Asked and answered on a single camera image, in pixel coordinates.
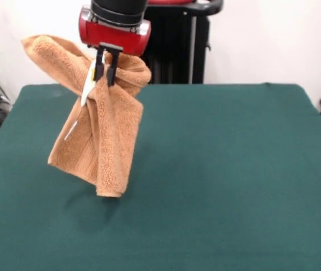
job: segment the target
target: white wall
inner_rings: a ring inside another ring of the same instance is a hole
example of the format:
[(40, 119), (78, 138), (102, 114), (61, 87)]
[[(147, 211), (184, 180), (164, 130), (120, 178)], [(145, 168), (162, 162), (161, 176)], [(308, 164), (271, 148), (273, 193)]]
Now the white wall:
[[(15, 100), (26, 84), (53, 82), (24, 54), (20, 39), (54, 34), (82, 48), (78, 14), (90, 0), (0, 0), (0, 83)], [(205, 81), (290, 82), (321, 98), (321, 0), (225, 0), (212, 17)]]

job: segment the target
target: terry cloth towel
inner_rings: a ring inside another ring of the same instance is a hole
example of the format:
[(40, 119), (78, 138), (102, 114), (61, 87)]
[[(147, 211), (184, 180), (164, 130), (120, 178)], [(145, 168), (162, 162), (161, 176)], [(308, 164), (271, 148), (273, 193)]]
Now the terry cloth towel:
[(108, 87), (106, 72), (112, 56), (106, 53), (104, 76), (82, 108), (80, 96), (93, 59), (59, 37), (34, 36), (22, 44), (36, 65), (79, 96), (48, 163), (95, 185), (98, 196), (121, 197), (143, 113), (143, 105), (135, 97), (149, 83), (150, 70), (139, 57), (120, 54), (115, 84)]

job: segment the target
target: table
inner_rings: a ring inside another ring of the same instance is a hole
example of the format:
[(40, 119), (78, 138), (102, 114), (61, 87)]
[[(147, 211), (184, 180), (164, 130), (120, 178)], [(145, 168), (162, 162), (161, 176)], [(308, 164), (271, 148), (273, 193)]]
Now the table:
[(0, 130), (0, 270), (321, 270), (321, 116), (297, 85), (151, 85), (129, 188), (47, 165), (75, 100), (26, 86)]

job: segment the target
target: black cylindrical joint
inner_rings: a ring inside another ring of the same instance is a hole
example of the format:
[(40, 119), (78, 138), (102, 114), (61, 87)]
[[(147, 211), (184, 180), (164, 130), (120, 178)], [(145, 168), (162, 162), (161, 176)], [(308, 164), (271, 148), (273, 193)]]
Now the black cylindrical joint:
[(102, 21), (119, 27), (136, 27), (148, 0), (91, 0), (91, 10)]

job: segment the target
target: brown towel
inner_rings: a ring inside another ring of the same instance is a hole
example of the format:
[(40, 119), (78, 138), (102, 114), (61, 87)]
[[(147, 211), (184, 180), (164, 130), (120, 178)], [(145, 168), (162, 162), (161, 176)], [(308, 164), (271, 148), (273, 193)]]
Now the brown towel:
[[(22, 40), (25, 52), (44, 72), (79, 96), (48, 163), (96, 186), (96, 194), (120, 197), (126, 190), (143, 105), (135, 96), (151, 72), (136, 56), (120, 54), (115, 85), (106, 76), (81, 109), (80, 96), (92, 59), (70, 41), (53, 36)], [(111, 55), (105, 56), (105, 75)], [(78, 120), (77, 126), (71, 127)]]

